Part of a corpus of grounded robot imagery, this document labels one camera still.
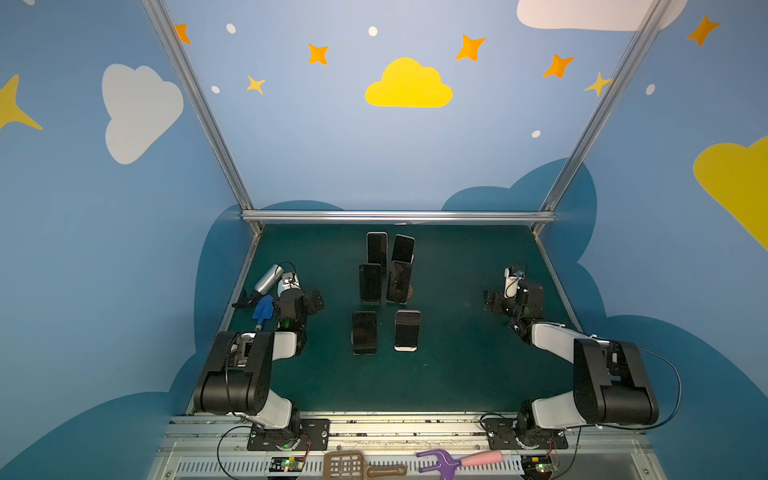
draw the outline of dark green table surface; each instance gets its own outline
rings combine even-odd
[[[407,307],[359,303],[358,268],[366,233],[414,237]],[[545,289],[547,320],[571,326],[527,227],[448,225],[267,225],[246,280],[253,285],[273,263],[296,265],[306,292],[320,288],[326,308],[309,318],[301,355],[273,364],[272,389],[303,411],[515,411],[525,399],[571,390],[571,365],[525,345],[482,309],[483,290],[501,291],[504,268],[527,264]],[[422,312],[419,348],[393,348],[395,311]],[[353,355],[352,314],[375,310],[379,351]],[[238,310],[230,330],[253,331],[253,309]],[[267,320],[266,329],[273,321]]]

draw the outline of pink handle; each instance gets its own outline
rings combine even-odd
[[[499,450],[491,450],[490,452],[475,453],[469,457],[462,458],[462,467],[488,465],[489,463],[499,463],[501,460],[504,460],[502,453]]]

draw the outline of yellow star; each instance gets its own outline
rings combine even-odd
[[[610,82],[611,82],[610,78],[607,78],[604,80],[603,75],[600,72],[598,72],[598,80],[592,85],[590,85],[589,87],[585,88],[584,91],[594,90],[598,93],[598,97],[599,97],[600,93],[603,91],[603,87]]]
[[[480,48],[480,45],[482,45],[482,42],[484,41],[484,38],[472,40],[470,37],[464,35],[464,45],[462,45],[462,50],[458,53],[456,60],[461,60],[462,58],[471,58],[472,60],[477,61],[478,48]]]
[[[310,52],[312,53],[310,55],[310,63],[315,63],[316,61],[318,61],[323,65],[328,65],[328,63],[326,62],[327,50],[328,50],[328,47],[316,47],[315,45],[312,45],[310,43]]]
[[[719,26],[719,23],[710,22],[710,19],[705,15],[699,24],[699,28],[694,30],[694,33],[688,35],[687,40],[695,40],[696,43],[701,46],[701,44],[704,43],[704,40],[707,39],[707,35],[709,35],[711,31]]]
[[[552,58],[552,66],[547,70],[542,77],[548,77],[549,75],[557,75],[560,78],[563,78],[563,74],[565,73],[565,67],[568,66],[569,63],[573,61],[573,59],[576,57],[570,57],[570,58],[560,58],[557,55],[555,55]]]
[[[0,88],[0,128],[3,128],[6,124],[12,121],[17,121],[20,124],[27,125],[28,127],[37,128],[42,130],[43,127],[32,120],[29,115],[24,113],[21,108],[16,105],[16,90],[18,89],[18,75],[14,75],[8,80],[3,88]]]
[[[265,81],[255,81],[253,80],[250,75],[248,75],[248,80],[250,80],[250,85],[248,85],[248,88],[246,90],[258,90],[260,94],[264,95],[264,92],[261,91],[261,84]]]

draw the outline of yellow cloud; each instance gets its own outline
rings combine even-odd
[[[768,249],[768,137],[751,147],[717,144],[707,148],[694,163],[694,175],[704,190]]]
[[[376,107],[442,107],[453,98],[453,90],[440,80],[432,67],[422,67],[413,58],[398,58],[384,70],[382,80],[366,90],[366,100]]]

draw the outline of smartphone screen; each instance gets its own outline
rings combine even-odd
[[[363,305],[382,302],[382,267],[378,263],[360,265],[360,301]]]
[[[386,299],[395,303],[408,302],[408,290],[411,285],[411,263],[394,261],[389,266],[389,281],[386,287]]]
[[[419,345],[422,313],[418,310],[398,310],[395,314],[395,350],[413,352]]]
[[[352,345],[355,355],[376,353],[377,323],[376,312],[354,312],[352,314]]]
[[[366,238],[368,244],[368,263],[378,263],[382,269],[386,268],[386,232],[368,232]]]
[[[411,263],[413,260],[413,246],[416,240],[405,235],[395,235],[395,245],[392,248],[392,260]]]

